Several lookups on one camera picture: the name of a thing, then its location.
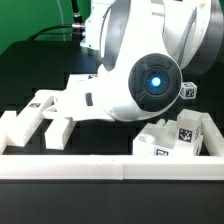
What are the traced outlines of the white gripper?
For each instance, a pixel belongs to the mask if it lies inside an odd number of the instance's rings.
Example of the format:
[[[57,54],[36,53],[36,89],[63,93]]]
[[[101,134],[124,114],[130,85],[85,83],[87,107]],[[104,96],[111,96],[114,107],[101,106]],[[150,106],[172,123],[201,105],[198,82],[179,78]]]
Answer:
[[[128,80],[116,75],[98,76],[89,92],[61,91],[59,111],[65,118],[74,121],[107,120],[132,121],[133,100],[128,89]]]

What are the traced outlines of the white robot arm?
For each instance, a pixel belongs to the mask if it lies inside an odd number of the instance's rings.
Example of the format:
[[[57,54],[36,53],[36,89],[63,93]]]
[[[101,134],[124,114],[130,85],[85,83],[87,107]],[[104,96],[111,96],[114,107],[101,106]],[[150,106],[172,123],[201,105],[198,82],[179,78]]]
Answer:
[[[104,14],[98,74],[70,76],[56,111],[75,121],[160,115],[177,100],[182,74],[205,73],[223,44],[220,0],[116,0]]]

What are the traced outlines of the robot base column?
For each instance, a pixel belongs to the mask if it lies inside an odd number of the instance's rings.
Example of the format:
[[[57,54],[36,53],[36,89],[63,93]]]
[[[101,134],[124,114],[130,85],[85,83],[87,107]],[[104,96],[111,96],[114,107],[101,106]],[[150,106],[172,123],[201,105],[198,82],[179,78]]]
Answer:
[[[115,0],[91,0],[91,12],[85,21],[85,37],[80,43],[81,50],[85,53],[97,54],[101,26],[106,10]]]

